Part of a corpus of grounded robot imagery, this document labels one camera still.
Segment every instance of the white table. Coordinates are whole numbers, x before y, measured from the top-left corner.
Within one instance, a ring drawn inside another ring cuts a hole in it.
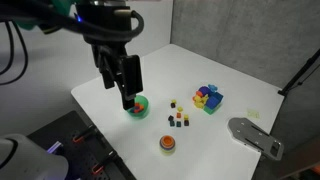
[[[260,118],[249,118],[270,132],[283,101],[279,88],[230,69],[175,45],[167,45],[141,58],[145,95],[150,113],[142,120],[122,109],[118,88],[105,90],[102,78],[82,84],[72,95],[124,159],[139,180],[250,180],[260,153],[232,139],[227,122],[246,117],[248,109]],[[194,107],[195,91],[207,84],[224,95],[213,115]],[[189,114],[190,126],[169,127],[171,99]],[[172,135],[176,151],[159,150],[163,135]]]

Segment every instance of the yellow cube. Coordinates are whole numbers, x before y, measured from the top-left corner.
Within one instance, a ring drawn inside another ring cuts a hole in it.
[[[179,112],[182,112],[182,111],[183,111],[183,108],[182,108],[181,106],[179,106],[179,107],[178,107],[178,111],[179,111]]]
[[[202,102],[195,102],[194,105],[197,107],[197,108],[201,108],[203,109],[204,107],[204,104]]]
[[[206,104],[206,102],[207,102],[208,99],[209,99],[208,94],[207,94],[206,96],[204,96],[204,97],[201,98],[201,100],[202,100],[202,102],[203,102],[204,104]]]

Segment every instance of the metal bracket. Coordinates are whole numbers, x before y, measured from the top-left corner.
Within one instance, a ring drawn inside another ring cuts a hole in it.
[[[234,138],[258,150],[272,160],[280,161],[284,145],[247,118],[232,118],[228,127]]]

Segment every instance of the small cube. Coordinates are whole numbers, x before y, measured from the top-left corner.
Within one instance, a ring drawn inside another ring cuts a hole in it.
[[[188,120],[184,121],[184,126],[189,126],[189,121]]]
[[[202,109],[204,104],[202,102],[195,102],[194,105],[197,107],[197,108],[200,108]]]
[[[181,118],[181,113],[177,113],[177,118]]]
[[[176,108],[176,104],[175,103],[171,103],[171,108]]]
[[[219,104],[219,100],[216,99],[215,97],[210,97],[207,102],[206,102],[206,106],[210,109],[214,109],[215,107],[217,107],[217,105]]]
[[[218,92],[212,94],[212,96],[215,97],[219,102],[221,102],[223,99],[223,95]]]
[[[218,87],[212,84],[208,85],[209,89],[211,92],[215,93],[216,91],[218,91]]]
[[[140,104],[140,111],[143,111],[144,110],[144,105]]]
[[[179,107],[178,107],[178,111],[179,111],[179,112],[182,112],[182,111],[183,111],[183,108],[182,108],[181,106],[179,106]]]
[[[201,101],[202,101],[204,104],[206,104],[206,102],[207,102],[208,99],[209,99],[209,96],[208,96],[208,94],[207,94],[207,95],[205,95],[204,97],[201,98]]]
[[[202,86],[199,91],[202,93],[203,96],[207,95],[207,94],[210,94],[210,89],[206,86]]]
[[[169,116],[168,121],[173,121],[174,117],[173,116]]]
[[[174,126],[175,126],[174,121],[170,121],[170,127],[174,127]]]
[[[185,115],[183,116],[183,119],[184,119],[185,121],[189,120],[188,114],[185,114]]]
[[[181,127],[181,121],[177,121],[177,127]]]
[[[214,109],[210,109],[209,107],[207,107],[207,106],[205,106],[204,108],[203,108],[203,110],[206,112],[206,113],[208,113],[208,114],[213,114],[213,112],[214,112]]]
[[[196,95],[193,99],[195,102],[201,102],[201,97],[198,95]]]

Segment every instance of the cable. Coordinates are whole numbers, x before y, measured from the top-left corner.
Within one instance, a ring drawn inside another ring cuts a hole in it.
[[[8,21],[4,22],[8,31],[8,36],[9,36],[9,43],[10,43],[10,58],[8,61],[7,66],[0,71],[0,75],[6,73],[12,66],[13,63],[13,59],[14,59],[14,41],[13,41],[13,36],[12,36],[12,31],[11,31],[11,27]]]
[[[320,67],[320,64],[319,64],[316,68],[314,68],[314,70],[312,70],[311,73],[310,73],[307,77],[305,77],[302,81],[299,81],[297,85],[295,85],[295,86],[293,86],[292,88],[290,88],[290,89],[288,90],[288,93],[289,93],[291,90],[293,90],[293,89],[295,89],[295,88],[303,85],[303,83],[304,83],[314,72],[316,72],[316,70],[317,70],[319,67]]]
[[[16,32],[17,32],[17,34],[19,36],[19,39],[20,39],[20,42],[21,42],[21,45],[22,45],[22,49],[23,49],[23,52],[24,52],[24,66],[23,66],[23,69],[22,69],[21,73],[16,78],[14,78],[11,81],[0,83],[0,86],[8,85],[8,84],[11,84],[13,82],[18,81],[24,75],[24,73],[26,72],[27,67],[28,67],[28,51],[27,51],[26,44],[24,43],[24,40],[23,40],[23,37],[22,37],[22,34],[21,34],[20,30],[19,30],[18,25],[15,22],[12,22],[12,24],[13,24],[14,28],[16,29]]]
[[[320,67],[320,64],[313,70],[311,71],[311,73],[306,77],[304,78],[301,82],[299,82],[298,84],[301,83],[301,85]]]
[[[114,31],[105,29],[87,22],[78,22],[77,20],[61,15],[45,4],[36,2],[34,0],[3,0],[14,8],[28,13],[48,24],[60,26],[67,30],[81,33],[88,37],[98,38],[106,41],[130,41],[132,38],[138,36],[143,28],[144,21],[139,13],[132,11],[131,17],[138,20],[138,26],[131,31]]]

